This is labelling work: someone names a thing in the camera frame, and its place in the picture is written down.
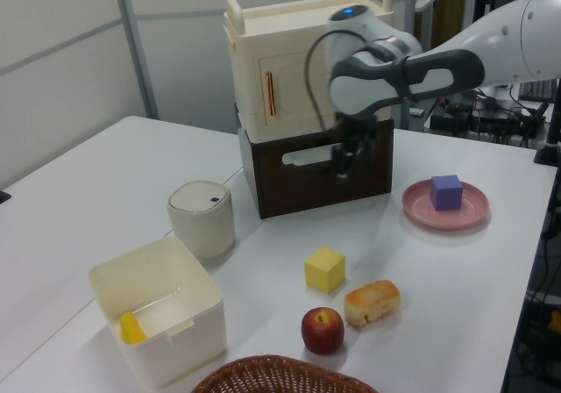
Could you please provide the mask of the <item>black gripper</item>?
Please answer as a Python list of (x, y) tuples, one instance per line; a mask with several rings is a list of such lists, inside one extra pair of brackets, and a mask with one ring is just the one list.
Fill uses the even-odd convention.
[(335, 122), (332, 127), (334, 139), (350, 146), (350, 152), (342, 144), (331, 148), (332, 170), (337, 178), (347, 178), (349, 167), (365, 150), (366, 145), (372, 145), (378, 138), (378, 118), (369, 115), (357, 118), (335, 113)]

